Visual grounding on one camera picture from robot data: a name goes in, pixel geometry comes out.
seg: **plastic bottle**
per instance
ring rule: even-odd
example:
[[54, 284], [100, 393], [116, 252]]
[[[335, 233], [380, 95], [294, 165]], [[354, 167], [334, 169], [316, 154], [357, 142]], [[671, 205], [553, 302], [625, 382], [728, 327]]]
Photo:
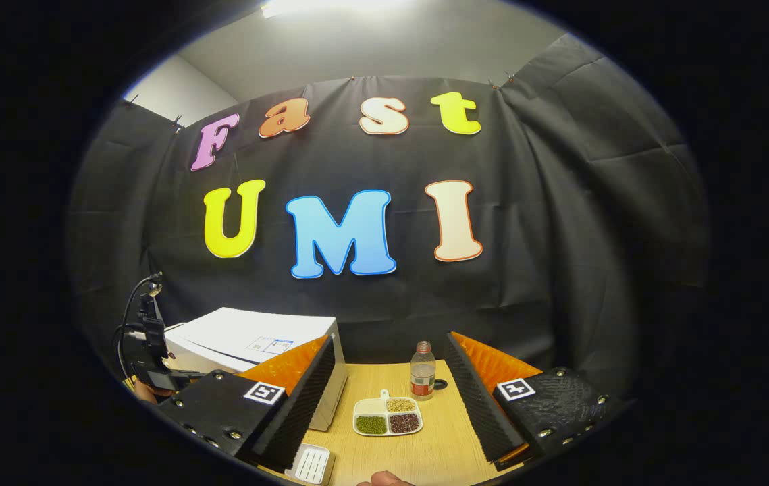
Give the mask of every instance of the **plastic bottle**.
[[411, 358], [411, 397], [429, 400], [435, 388], [435, 356], [428, 341], [417, 344], [417, 352]]

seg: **black cloth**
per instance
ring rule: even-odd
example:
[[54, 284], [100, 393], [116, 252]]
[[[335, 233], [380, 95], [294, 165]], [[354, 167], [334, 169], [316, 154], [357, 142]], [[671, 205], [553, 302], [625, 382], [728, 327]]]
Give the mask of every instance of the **black cloth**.
[[[429, 99], [451, 91], [477, 103], [467, 113], [480, 133], [443, 127]], [[402, 99], [406, 132], [360, 129], [360, 104], [374, 96]], [[309, 101], [309, 124], [260, 138], [264, 112], [294, 97]], [[190, 172], [203, 124], [233, 113], [241, 121], [217, 160]], [[107, 362], [116, 360], [107, 342], [129, 287], [164, 271], [167, 324], [220, 307], [335, 316], [348, 362], [406, 362], [416, 342], [430, 341], [435, 352], [457, 331], [540, 369], [573, 367], [626, 395], [670, 363], [677, 323], [705, 279], [706, 204], [683, 137], [634, 80], [570, 36], [501, 89], [400, 76], [332, 80], [175, 130], [119, 104], [76, 185], [70, 264], [81, 326]], [[239, 258], [219, 259], [203, 239], [203, 197], [250, 179], [267, 182], [255, 243]], [[474, 187], [471, 225], [484, 248], [476, 259], [433, 257], [437, 213], [424, 187], [445, 179]], [[326, 269], [320, 279], [294, 279], [285, 204], [318, 196], [341, 221], [361, 190], [391, 194], [396, 271]], [[233, 194], [225, 206], [227, 235], [238, 230], [238, 200]]]

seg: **blue letter m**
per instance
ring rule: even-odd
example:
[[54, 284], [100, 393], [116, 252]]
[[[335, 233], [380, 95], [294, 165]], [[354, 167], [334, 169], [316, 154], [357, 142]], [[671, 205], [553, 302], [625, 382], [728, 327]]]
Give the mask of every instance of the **blue letter m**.
[[380, 275], [396, 270], [396, 261], [387, 253], [384, 231], [384, 209], [388, 203], [387, 191], [360, 191], [348, 203], [342, 224], [336, 224], [325, 203], [316, 196], [289, 200], [285, 210], [294, 216], [297, 232], [297, 265], [291, 268], [292, 276], [317, 279], [325, 273], [325, 267], [315, 261], [316, 248], [332, 273], [341, 274], [351, 245], [351, 273]]

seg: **wooden table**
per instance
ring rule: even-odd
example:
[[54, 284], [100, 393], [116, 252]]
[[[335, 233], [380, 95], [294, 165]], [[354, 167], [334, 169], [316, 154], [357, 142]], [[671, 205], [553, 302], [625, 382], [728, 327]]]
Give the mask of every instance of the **wooden table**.
[[[352, 418], [357, 400], [378, 398], [386, 389], [392, 397], [411, 396], [408, 363], [346, 364], [348, 381], [328, 431], [307, 431], [303, 442], [326, 447], [335, 456], [332, 486], [356, 486], [372, 473], [389, 470], [409, 483], [422, 486], [476, 484], [510, 470], [496, 471], [486, 461], [471, 428], [468, 413], [450, 369], [443, 360], [435, 364], [435, 378], [447, 388], [436, 390], [430, 400], [419, 401], [423, 428], [418, 433], [393, 437], [366, 437], [354, 433]], [[298, 482], [280, 472], [268, 473]]]

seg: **black cable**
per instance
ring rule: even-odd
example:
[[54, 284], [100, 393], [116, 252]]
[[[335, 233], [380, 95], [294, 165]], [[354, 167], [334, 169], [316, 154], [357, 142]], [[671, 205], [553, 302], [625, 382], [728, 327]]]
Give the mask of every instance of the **black cable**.
[[123, 316], [122, 316], [122, 322], [114, 332], [117, 332], [117, 329], [120, 329], [120, 342], [117, 344], [117, 359], [120, 361], [120, 369], [123, 372], [123, 379], [124, 381], [129, 381], [129, 374], [126, 371], [126, 364], [124, 363], [123, 359], [123, 335], [126, 331], [126, 315], [129, 313], [129, 305], [132, 304], [132, 301], [135, 299], [135, 294], [138, 292], [138, 288], [143, 286], [143, 284], [146, 284], [147, 282], [150, 282], [154, 279], [158, 279], [158, 277], [162, 275], [162, 272], [152, 274], [149, 277], [146, 277], [146, 279], [141, 280], [132, 289], [132, 292], [129, 294], [129, 299], [126, 301], [126, 307], [123, 308]]

